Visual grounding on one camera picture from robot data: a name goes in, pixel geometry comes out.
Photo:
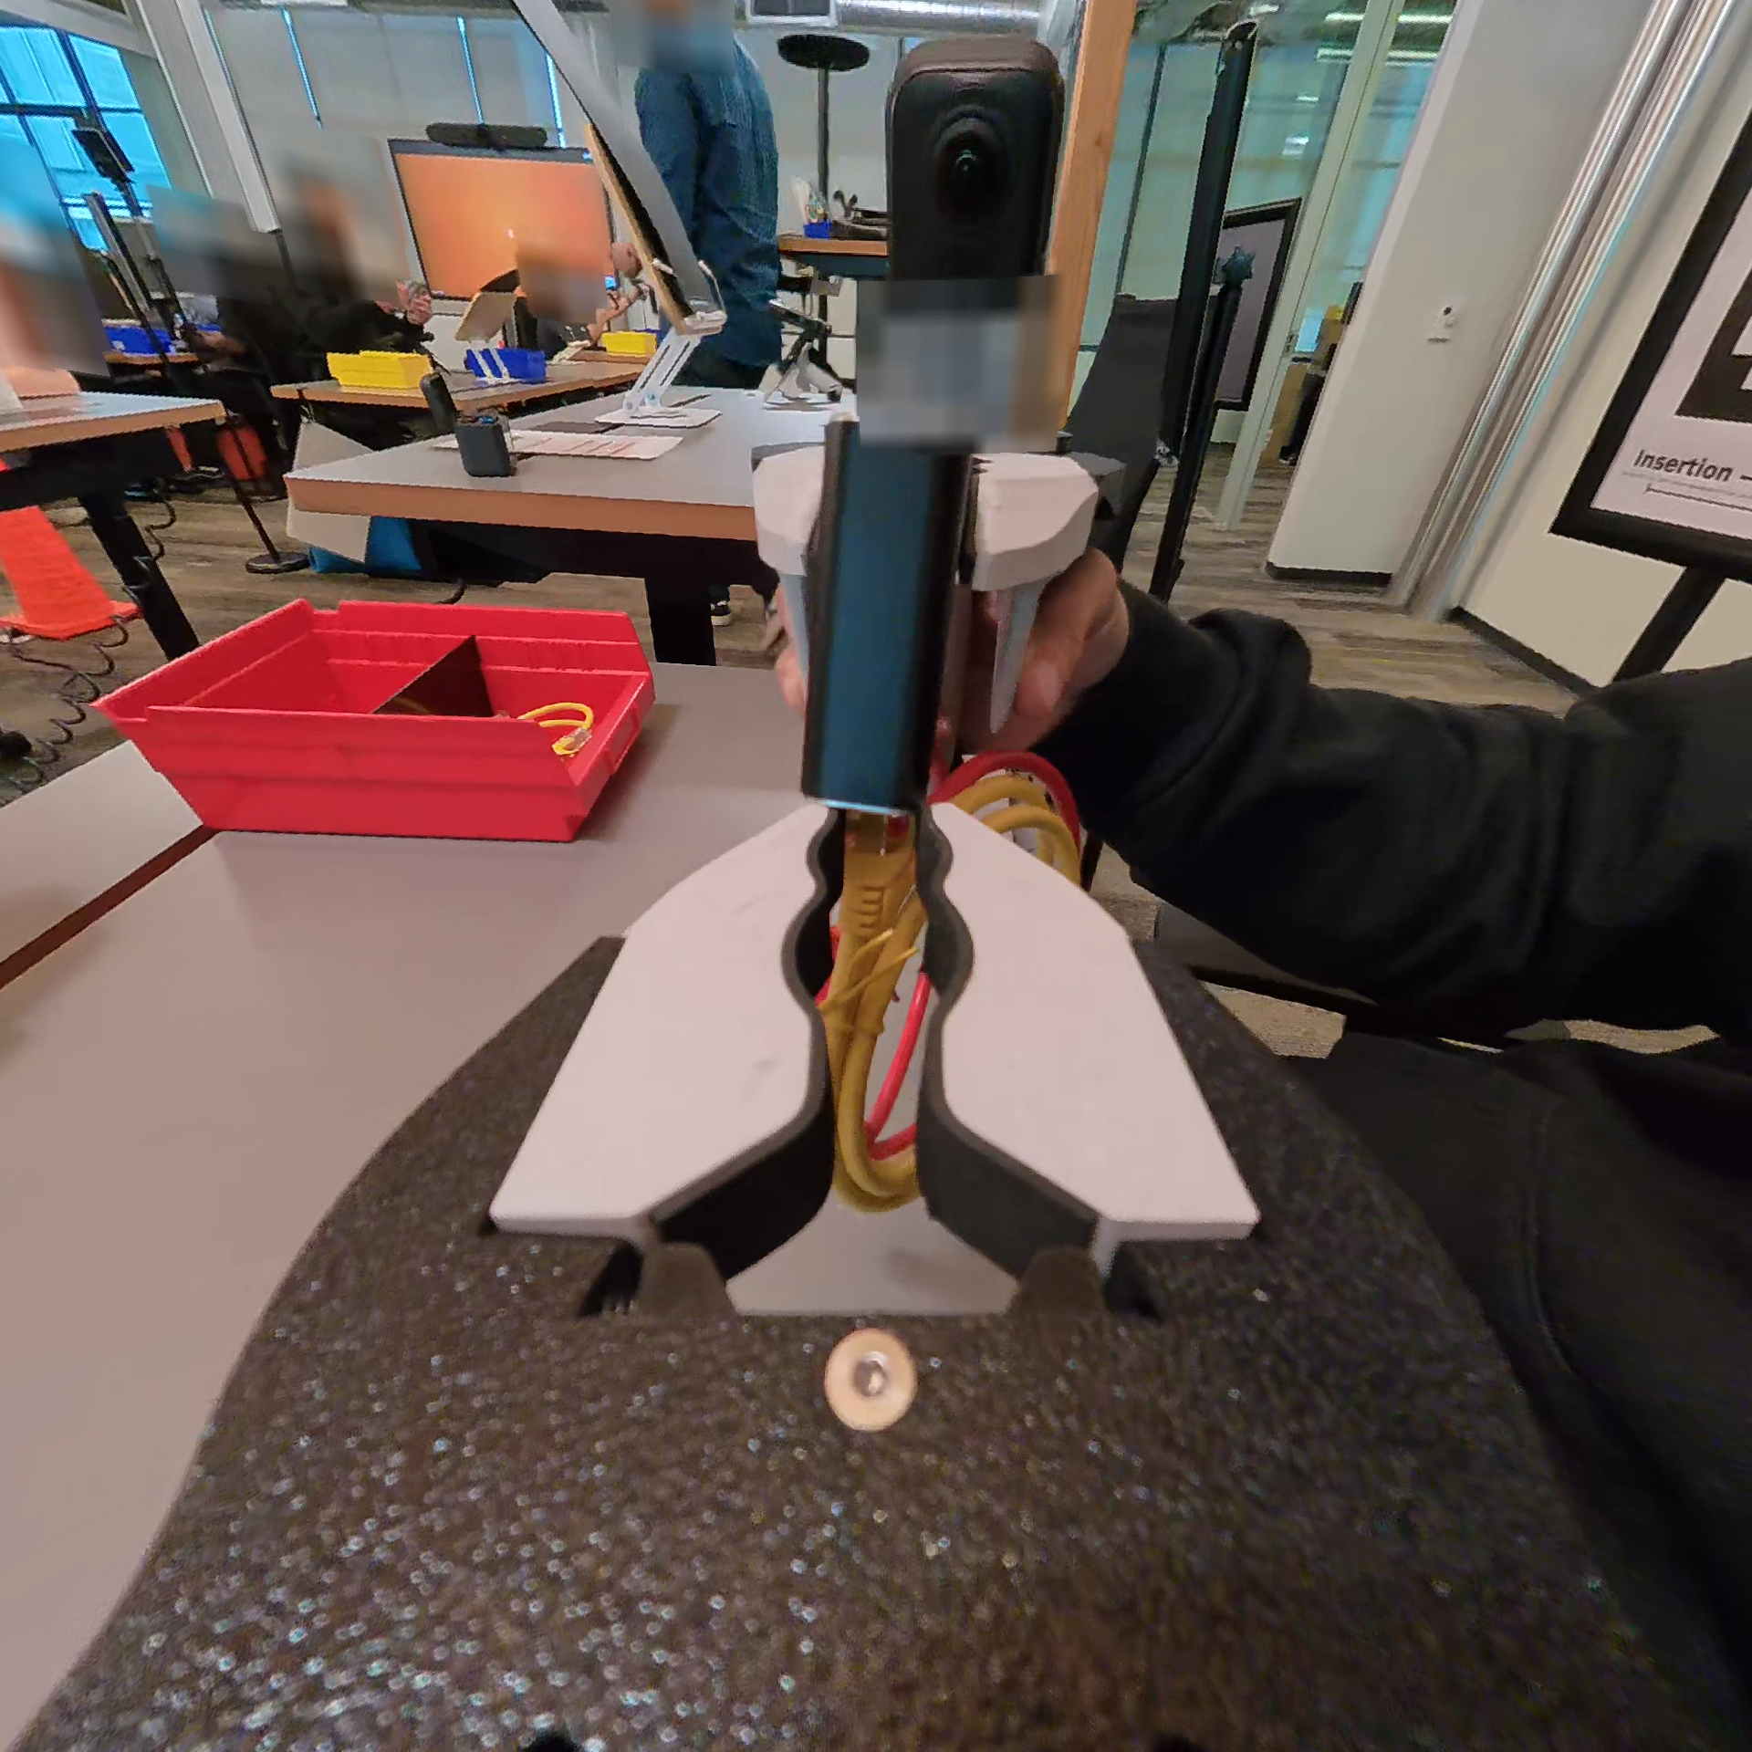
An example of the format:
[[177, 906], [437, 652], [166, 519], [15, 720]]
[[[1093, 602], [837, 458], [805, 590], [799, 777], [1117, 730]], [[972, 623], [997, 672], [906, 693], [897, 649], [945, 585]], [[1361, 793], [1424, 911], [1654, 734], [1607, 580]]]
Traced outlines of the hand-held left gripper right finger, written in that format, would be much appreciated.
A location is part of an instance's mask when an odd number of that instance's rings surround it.
[[1244, 1241], [1261, 1219], [1128, 934], [1072, 878], [954, 805], [920, 821], [935, 1012], [917, 1189], [1013, 1279], [1072, 1248]]

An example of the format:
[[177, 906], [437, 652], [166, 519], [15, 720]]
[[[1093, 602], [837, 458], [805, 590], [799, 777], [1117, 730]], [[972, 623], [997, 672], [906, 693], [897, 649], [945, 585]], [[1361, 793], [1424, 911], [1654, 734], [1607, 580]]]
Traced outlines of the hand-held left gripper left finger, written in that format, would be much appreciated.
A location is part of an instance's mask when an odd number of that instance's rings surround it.
[[827, 807], [669, 885], [619, 938], [489, 1213], [506, 1234], [703, 1248], [741, 1273], [832, 1181], [825, 1024], [805, 960], [829, 909]]

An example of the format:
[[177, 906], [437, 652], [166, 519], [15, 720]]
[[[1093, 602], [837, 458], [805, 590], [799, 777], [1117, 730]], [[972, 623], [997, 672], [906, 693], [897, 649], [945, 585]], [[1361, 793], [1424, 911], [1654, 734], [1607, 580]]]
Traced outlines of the black port adapter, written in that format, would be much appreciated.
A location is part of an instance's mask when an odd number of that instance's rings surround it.
[[829, 426], [805, 548], [803, 793], [913, 816], [928, 797], [972, 458]]

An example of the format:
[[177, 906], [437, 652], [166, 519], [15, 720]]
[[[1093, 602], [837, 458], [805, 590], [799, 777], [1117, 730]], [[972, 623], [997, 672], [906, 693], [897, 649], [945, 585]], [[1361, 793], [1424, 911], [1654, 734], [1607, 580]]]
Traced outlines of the person's right hand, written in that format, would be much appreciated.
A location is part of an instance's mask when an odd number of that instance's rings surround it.
[[1128, 604], [1111, 560], [1095, 548], [1052, 576], [1023, 652], [1007, 717], [994, 723], [990, 684], [997, 650], [994, 610], [976, 598], [955, 610], [945, 682], [957, 752], [1037, 749], [1077, 710], [1123, 658], [1130, 636]]

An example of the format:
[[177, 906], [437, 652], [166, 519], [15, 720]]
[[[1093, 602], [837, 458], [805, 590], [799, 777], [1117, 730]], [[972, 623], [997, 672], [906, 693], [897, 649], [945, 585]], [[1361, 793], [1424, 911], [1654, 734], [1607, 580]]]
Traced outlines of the standing desk with tools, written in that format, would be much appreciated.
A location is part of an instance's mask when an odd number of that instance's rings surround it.
[[886, 281], [891, 215], [837, 189], [825, 216], [805, 216], [778, 235], [778, 251], [774, 312], [785, 335], [783, 366], [799, 370], [809, 391], [827, 391], [830, 379], [853, 389], [861, 294], [868, 284]]

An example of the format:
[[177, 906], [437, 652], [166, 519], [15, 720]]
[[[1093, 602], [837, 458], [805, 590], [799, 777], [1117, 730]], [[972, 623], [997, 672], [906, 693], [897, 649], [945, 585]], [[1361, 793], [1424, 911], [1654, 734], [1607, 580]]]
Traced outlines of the grey wood-edged desk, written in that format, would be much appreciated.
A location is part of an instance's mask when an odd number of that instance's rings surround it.
[[638, 580], [655, 658], [713, 665], [713, 590], [774, 581], [758, 550], [756, 453], [816, 443], [853, 402], [772, 407], [756, 389], [709, 389], [703, 407], [715, 416], [652, 458], [525, 453], [510, 476], [470, 476], [453, 449], [419, 442], [303, 467], [291, 500], [406, 520], [419, 559], [450, 581]]

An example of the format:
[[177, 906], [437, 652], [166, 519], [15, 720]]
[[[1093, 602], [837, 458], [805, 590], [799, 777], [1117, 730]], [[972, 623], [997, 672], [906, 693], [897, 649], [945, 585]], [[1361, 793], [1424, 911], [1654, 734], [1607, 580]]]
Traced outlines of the white tablet stand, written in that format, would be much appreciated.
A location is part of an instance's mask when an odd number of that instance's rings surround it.
[[628, 387], [619, 415], [628, 422], [658, 426], [668, 419], [666, 394], [684, 372], [699, 346], [722, 334], [728, 312], [722, 289], [709, 263], [697, 264], [697, 277], [705, 289], [693, 297], [684, 289], [668, 292], [663, 273], [668, 264], [649, 264], [643, 273], [643, 287], [649, 300], [663, 314], [663, 335], [643, 372]]

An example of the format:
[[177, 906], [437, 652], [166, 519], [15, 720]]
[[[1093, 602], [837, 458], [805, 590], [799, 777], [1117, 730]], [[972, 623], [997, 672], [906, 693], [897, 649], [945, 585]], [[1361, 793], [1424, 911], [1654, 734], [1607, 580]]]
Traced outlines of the black tripod stand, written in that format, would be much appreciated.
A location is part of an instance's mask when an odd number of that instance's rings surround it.
[[1184, 538], [1198, 500], [1198, 484], [1213, 442], [1217, 389], [1227, 346], [1236, 330], [1242, 289], [1251, 274], [1251, 256], [1239, 266], [1218, 264], [1218, 242], [1242, 140], [1242, 119], [1255, 63], [1258, 23], [1247, 18], [1229, 28], [1218, 47], [1218, 75], [1206, 122], [1189, 242], [1175, 297], [1175, 325], [1164, 378], [1159, 446], [1175, 464], [1164, 527], [1150, 580], [1153, 598], [1171, 598], [1183, 568]]

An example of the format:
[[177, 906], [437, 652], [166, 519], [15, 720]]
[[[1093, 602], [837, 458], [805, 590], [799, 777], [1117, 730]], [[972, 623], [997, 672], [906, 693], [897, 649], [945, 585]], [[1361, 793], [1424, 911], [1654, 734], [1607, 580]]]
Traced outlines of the black framed screen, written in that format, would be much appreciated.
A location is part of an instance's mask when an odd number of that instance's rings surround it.
[[1301, 215], [1301, 198], [1233, 209], [1218, 232], [1218, 266], [1236, 251], [1251, 256], [1218, 374], [1217, 409], [1246, 411], [1272, 334], [1288, 259]]

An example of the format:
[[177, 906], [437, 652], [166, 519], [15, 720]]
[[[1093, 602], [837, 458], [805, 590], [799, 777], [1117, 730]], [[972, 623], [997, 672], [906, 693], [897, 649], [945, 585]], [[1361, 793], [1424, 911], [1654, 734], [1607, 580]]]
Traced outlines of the wood-top office desk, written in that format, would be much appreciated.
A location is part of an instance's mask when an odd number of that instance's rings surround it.
[[23, 401], [2, 419], [2, 511], [77, 500], [161, 652], [196, 650], [199, 634], [126, 508], [126, 489], [177, 467], [169, 433], [226, 419], [217, 401], [76, 391]]
[[[591, 401], [613, 389], [626, 389], [645, 369], [645, 360], [592, 357], [582, 363], [552, 363], [540, 382], [523, 379], [476, 379], [470, 372], [445, 370], [453, 401], [461, 411], [482, 409], [534, 409]], [[344, 385], [338, 379], [303, 384], [276, 384], [272, 395], [277, 402], [312, 409], [353, 407], [386, 409], [395, 412], [427, 412], [427, 402], [418, 385]]]

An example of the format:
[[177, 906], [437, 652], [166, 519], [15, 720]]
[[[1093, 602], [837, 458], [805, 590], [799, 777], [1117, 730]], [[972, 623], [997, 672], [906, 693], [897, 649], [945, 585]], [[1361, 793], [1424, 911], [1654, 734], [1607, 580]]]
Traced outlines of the computer monitor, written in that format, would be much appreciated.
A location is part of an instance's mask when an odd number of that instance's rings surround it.
[[493, 149], [395, 137], [386, 143], [423, 281], [470, 300], [518, 268], [612, 277], [608, 189], [571, 145]]

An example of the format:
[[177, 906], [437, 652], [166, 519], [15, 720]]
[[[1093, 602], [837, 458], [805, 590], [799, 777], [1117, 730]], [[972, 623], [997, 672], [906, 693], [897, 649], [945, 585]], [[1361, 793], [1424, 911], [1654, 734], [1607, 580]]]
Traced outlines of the red plastic bin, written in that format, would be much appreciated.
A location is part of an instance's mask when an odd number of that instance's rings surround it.
[[[375, 715], [468, 636], [495, 717]], [[210, 830], [569, 843], [653, 697], [616, 608], [294, 601], [100, 708]]]

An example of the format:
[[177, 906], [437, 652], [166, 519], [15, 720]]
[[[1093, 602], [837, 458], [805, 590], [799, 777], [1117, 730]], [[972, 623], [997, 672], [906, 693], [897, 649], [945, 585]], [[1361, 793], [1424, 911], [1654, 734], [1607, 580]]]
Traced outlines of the person's black sweatshirt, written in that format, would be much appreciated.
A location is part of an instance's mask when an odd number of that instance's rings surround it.
[[1748, 1747], [1748, 661], [1610, 686], [1607, 871], [1631, 1025], [1347, 1039], [1326, 1093], [1508, 1350], [1613, 1581]]

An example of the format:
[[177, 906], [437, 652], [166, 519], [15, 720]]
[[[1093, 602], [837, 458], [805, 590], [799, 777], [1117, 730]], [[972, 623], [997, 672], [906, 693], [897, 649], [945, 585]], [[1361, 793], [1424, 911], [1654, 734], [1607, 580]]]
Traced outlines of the orange traffic cone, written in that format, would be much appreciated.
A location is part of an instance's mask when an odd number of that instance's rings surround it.
[[139, 620], [139, 607], [111, 598], [39, 508], [2, 512], [2, 572], [15, 604], [2, 614], [7, 632], [73, 641]]

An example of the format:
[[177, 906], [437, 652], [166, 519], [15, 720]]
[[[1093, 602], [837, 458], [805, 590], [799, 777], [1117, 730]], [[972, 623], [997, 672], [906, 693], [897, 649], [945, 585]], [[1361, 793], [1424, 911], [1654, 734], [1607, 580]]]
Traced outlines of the black framed wall sign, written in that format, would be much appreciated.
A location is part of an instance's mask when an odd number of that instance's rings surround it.
[[1679, 578], [1613, 673], [1660, 672], [1751, 580], [1751, 126], [1743, 125], [1552, 532]]

